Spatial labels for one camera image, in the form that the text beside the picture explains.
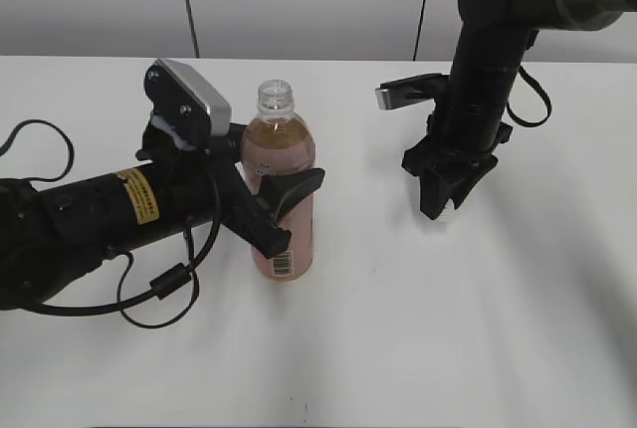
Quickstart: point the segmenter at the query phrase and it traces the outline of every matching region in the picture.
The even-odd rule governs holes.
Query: barcode
[[[272,260],[275,276],[291,276],[293,273],[292,251],[279,254]]]

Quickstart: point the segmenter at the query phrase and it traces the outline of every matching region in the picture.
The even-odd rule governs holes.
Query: white wall
[[[421,0],[191,0],[207,58],[409,60]],[[428,0],[419,59],[450,60],[456,0]],[[543,32],[527,60],[637,63],[637,15]],[[0,55],[191,57],[184,0],[0,0]]]
[[[193,56],[183,0],[0,0],[0,54]]]
[[[421,0],[192,0],[202,56],[409,60]]]

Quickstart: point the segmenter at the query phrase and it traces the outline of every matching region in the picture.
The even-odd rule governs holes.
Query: yellow warning label
[[[137,224],[147,224],[159,219],[159,207],[155,195],[150,188],[150,184],[137,168],[116,172],[115,175],[124,181],[132,208],[137,216]]]

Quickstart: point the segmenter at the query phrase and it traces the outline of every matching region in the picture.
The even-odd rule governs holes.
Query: black robotic arm
[[[525,52],[541,29],[596,31],[637,0],[458,0],[463,29],[449,77],[423,75],[376,90],[383,109],[435,100],[427,135],[402,166],[420,180],[420,210],[437,219],[460,207],[494,167],[512,128],[501,121]]]

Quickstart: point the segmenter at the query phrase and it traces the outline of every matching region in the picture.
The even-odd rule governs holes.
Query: cylindrical joint
[[[463,28],[447,100],[435,115],[434,130],[440,132],[432,136],[471,152],[493,146],[530,37],[528,28]]]

